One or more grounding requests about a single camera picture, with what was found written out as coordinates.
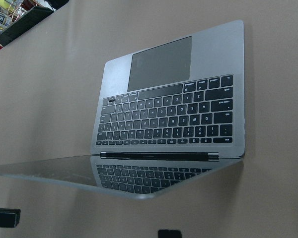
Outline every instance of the laptop hinge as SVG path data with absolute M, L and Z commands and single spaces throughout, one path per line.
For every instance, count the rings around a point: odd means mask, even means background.
M 216 153 L 100 152 L 102 159 L 218 161 Z

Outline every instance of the space bar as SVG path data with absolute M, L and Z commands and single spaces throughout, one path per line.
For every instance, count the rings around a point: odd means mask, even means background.
M 167 95 L 172 95 L 177 93 L 182 93 L 182 84 L 176 84 L 176 85 L 167 86 L 163 88 L 155 88 L 155 89 L 139 92 L 138 100 L 167 96 Z

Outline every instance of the gray laptop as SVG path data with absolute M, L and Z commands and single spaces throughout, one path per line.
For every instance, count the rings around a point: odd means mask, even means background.
M 241 162 L 243 22 L 106 63 L 91 154 L 0 166 L 0 175 L 135 199 Z

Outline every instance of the open laptop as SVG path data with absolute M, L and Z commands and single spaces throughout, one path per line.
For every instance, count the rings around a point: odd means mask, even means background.
M 145 198 L 244 154 L 241 20 L 106 63 L 91 143 L 103 187 Z

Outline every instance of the silver laptop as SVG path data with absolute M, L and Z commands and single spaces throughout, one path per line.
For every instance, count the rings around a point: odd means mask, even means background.
M 244 154 L 241 20 L 105 65 L 91 143 L 96 181 L 146 198 Z

